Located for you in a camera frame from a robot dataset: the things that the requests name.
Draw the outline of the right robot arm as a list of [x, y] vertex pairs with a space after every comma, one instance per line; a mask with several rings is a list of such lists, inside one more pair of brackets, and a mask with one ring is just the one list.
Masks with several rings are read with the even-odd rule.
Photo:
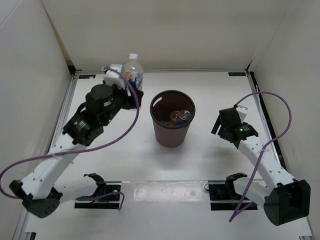
[[265, 144], [258, 132], [244, 121], [247, 113], [248, 109], [241, 105], [220, 110], [211, 132], [234, 144], [257, 167], [265, 184], [249, 183], [246, 174], [235, 173], [226, 177], [226, 197], [236, 200], [244, 195], [261, 206], [275, 226], [307, 217], [310, 213], [310, 185], [306, 180], [297, 180], [288, 173], [263, 148]]

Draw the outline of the clear bottle orange blue label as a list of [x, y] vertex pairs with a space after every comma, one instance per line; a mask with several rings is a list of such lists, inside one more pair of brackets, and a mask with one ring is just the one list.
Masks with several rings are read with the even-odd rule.
[[123, 66], [124, 78], [133, 83], [137, 90], [143, 89], [143, 73], [144, 69], [138, 62], [138, 54], [130, 53], [128, 62]]

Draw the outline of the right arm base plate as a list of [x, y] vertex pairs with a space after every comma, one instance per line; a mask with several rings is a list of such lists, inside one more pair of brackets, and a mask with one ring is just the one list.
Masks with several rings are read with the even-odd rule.
[[241, 199], [241, 195], [229, 193], [223, 181], [209, 181], [203, 188], [209, 193], [211, 211], [234, 211]]

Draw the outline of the orange juice bottle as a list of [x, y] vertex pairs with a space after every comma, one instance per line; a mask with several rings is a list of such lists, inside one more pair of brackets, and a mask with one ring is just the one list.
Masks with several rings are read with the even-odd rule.
[[175, 125], [176, 122], [179, 120], [179, 110], [174, 110], [170, 113], [170, 122]]

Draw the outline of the clear unlabeled plastic bottle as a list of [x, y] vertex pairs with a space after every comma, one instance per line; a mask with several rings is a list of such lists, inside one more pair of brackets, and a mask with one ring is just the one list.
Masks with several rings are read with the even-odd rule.
[[166, 121], [166, 120], [162, 120], [161, 122], [160, 122], [160, 124], [162, 125], [162, 126], [166, 126], [166, 127], [174, 127], [174, 124], [172, 123], [172, 122], [170, 122], [170, 121]]

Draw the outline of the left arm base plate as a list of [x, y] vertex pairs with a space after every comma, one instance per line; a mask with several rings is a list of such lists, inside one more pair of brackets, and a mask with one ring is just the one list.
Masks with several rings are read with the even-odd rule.
[[95, 192], [86, 195], [89, 200], [75, 200], [75, 209], [85, 210], [120, 210], [123, 204], [121, 192], [122, 183], [120, 181], [106, 181], [97, 186]]

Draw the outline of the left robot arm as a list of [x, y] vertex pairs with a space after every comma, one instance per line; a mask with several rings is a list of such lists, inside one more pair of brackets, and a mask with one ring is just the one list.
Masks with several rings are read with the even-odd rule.
[[52, 214], [64, 196], [54, 186], [61, 174], [80, 153], [91, 151], [89, 145], [121, 109], [139, 110], [143, 95], [133, 83], [128, 89], [106, 83], [93, 86], [63, 127], [56, 142], [60, 152], [38, 156], [41, 163], [30, 174], [10, 183], [10, 190], [22, 200], [24, 208], [40, 219]]

